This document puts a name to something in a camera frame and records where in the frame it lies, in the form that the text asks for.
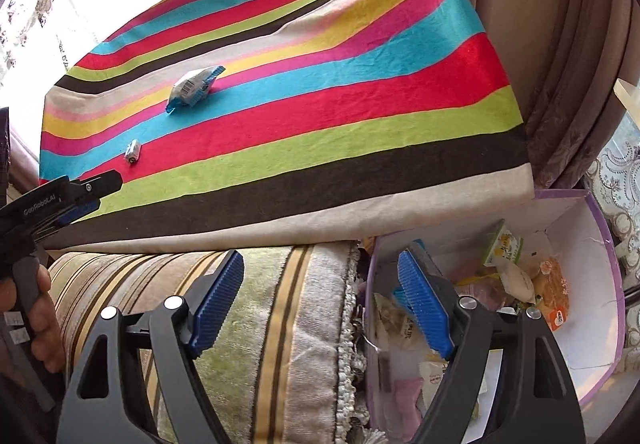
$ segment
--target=cardboard box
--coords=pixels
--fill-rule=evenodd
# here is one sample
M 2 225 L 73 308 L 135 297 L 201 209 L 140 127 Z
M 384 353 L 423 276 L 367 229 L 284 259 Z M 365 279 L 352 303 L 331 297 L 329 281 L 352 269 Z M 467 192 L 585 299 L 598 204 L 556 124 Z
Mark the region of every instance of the cardboard box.
M 524 240 L 524 252 L 555 256 L 569 284 L 570 310 L 554 332 L 580 404 L 585 406 L 615 369 L 622 353 L 625 306 L 622 277 L 606 221 L 594 198 L 578 189 L 537 191 L 536 198 L 517 207 L 430 227 L 387 234 L 376 239 L 367 281 L 366 333 L 373 344 L 373 293 L 390 297 L 398 286 L 397 259 L 409 242 L 421 238 L 444 274 L 469 258 L 481 258 L 500 219 Z M 420 352 L 390 356 L 391 381 L 419 377 Z M 495 396 L 501 351 L 490 353 L 481 395 L 480 414 L 469 425 L 464 442 L 482 435 Z M 377 353 L 367 348 L 367 401 L 372 426 L 385 430 Z

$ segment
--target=human hand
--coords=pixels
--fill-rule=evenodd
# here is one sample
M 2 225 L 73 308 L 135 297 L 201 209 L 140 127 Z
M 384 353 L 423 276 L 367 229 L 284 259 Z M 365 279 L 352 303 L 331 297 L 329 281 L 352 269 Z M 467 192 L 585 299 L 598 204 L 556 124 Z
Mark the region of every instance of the human hand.
M 36 334 L 31 342 L 33 356 L 44 363 L 51 373 L 59 372 L 65 364 L 65 351 L 56 319 L 56 310 L 49 290 L 51 278 L 46 268 L 40 265 L 36 275 L 40 296 L 28 313 L 31 329 Z M 0 313 L 9 311 L 15 305 L 16 289 L 12 279 L 0 281 Z

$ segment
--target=barcode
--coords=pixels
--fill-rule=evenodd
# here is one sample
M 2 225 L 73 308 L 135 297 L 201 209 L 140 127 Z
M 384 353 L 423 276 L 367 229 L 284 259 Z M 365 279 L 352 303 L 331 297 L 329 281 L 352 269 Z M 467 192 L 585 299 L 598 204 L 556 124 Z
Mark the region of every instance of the barcode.
M 182 84 L 182 87 L 180 88 L 180 96 L 186 97 L 191 90 L 193 90 L 193 87 L 195 86 L 195 84 L 193 84 L 189 79 L 185 80 L 185 82 Z

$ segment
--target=lace curtain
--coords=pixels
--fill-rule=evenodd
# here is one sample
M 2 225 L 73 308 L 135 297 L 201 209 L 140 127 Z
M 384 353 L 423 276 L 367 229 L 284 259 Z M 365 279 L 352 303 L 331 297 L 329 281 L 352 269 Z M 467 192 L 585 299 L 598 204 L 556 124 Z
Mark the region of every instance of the lace curtain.
M 613 137 L 584 176 L 620 239 L 616 255 L 626 276 L 623 288 L 640 283 L 640 129 L 625 113 Z M 626 313 L 626 339 L 618 372 L 640 369 L 640 305 Z

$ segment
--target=orange package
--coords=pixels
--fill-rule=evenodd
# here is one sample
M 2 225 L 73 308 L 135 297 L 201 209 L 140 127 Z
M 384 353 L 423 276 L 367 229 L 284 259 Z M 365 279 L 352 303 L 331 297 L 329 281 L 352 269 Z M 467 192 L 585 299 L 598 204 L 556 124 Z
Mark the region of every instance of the orange package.
M 569 315 L 569 287 L 562 276 L 558 260 L 549 256 L 536 265 L 538 267 L 532 279 L 536 293 L 536 307 L 545 317 L 552 331 L 558 330 Z

